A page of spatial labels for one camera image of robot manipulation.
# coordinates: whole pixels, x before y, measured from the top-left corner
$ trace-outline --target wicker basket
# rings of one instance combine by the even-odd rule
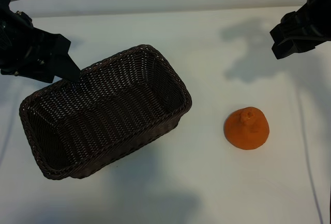
[[[141,45],[28,96],[20,117],[44,176],[84,178],[174,129],[192,101],[153,47]]]

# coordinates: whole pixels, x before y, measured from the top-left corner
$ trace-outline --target basket rim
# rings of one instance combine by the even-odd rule
[[[174,71],[174,69],[171,67],[169,62],[164,58],[164,56],[158,50],[156,50],[154,47],[147,45],[147,44],[142,44],[142,45],[139,45],[136,47],[132,47],[125,51],[116,53],[99,62],[96,62],[96,63],[86,67],[85,69],[83,69],[81,71],[81,76],[84,76],[84,75],[90,73],[91,71],[98,70],[99,68],[109,66],[110,64],[116,62],[118,59],[121,59],[122,57],[126,57],[127,55],[129,55],[131,53],[139,52],[140,50],[148,50],[151,54],[154,54],[154,56],[153,56],[154,59],[156,59],[159,63],[161,63],[167,69],[171,78],[174,79],[174,83],[180,88],[180,91],[181,91],[181,94],[182,94],[184,100],[183,100],[183,104],[176,110],[172,111],[169,114],[162,116],[161,118],[158,118],[157,120],[155,120],[151,123],[146,124],[145,126],[135,130],[132,133],[125,135],[121,139],[116,140],[117,143],[121,143],[126,140],[130,141],[137,134],[143,135],[146,132],[148,132],[149,130],[151,130],[152,128],[154,128],[156,125],[159,125],[166,121],[180,117],[180,116],[184,115],[185,113],[187,113],[192,106],[191,96],[188,93],[188,91],[185,87],[185,84],[179,78],[178,74]],[[31,123],[30,123],[28,115],[27,115],[27,111],[25,109],[28,109],[29,105],[34,100],[38,99],[39,97],[42,97],[43,95],[48,94],[49,92],[56,91],[57,89],[69,87],[73,84],[75,84],[75,83],[71,83],[66,80],[60,80],[45,88],[42,88],[42,89],[32,93],[30,96],[26,97],[22,101],[22,103],[20,105],[20,109],[19,109],[19,114],[20,114],[20,118],[22,121],[23,129],[27,136],[27,140],[31,147],[33,156],[35,157],[37,165],[40,167],[43,174],[47,178],[50,178],[50,179],[63,179],[63,178],[70,176],[71,174],[74,174],[78,170],[81,170],[81,168],[80,168],[81,165],[88,166],[90,163],[93,163],[93,161],[95,161],[95,159],[102,157],[105,153],[107,153],[109,147],[111,146],[111,144],[106,145],[102,149],[85,157],[84,159],[80,160],[79,162],[66,166],[66,167],[63,167],[61,169],[55,169],[47,163],[47,160],[43,155],[42,149],[37,142],[35,132],[31,126]]]

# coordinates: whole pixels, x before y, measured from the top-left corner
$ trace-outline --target white table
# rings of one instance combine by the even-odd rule
[[[43,177],[18,116],[46,86],[0,77],[0,223],[324,223],[331,177],[331,44],[276,60],[269,31],[293,8],[34,19],[72,41],[80,68],[151,44],[192,95],[179,126],[83,180]],[[254,106],[270,125],[254,151],[223,122]]]

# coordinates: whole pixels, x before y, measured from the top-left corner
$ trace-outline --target woven pattern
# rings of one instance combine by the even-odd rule
[[[141,45],[28,96],[20,117],[45,177],[84,178],[175,128],[192,101],[153,47]]]

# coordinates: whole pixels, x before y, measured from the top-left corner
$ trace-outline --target orange object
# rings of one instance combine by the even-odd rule
[[[254,107],[239,109],[225,121],[224,134],[240,149],[256,149],[266,142],[269,124],[261,110]]]

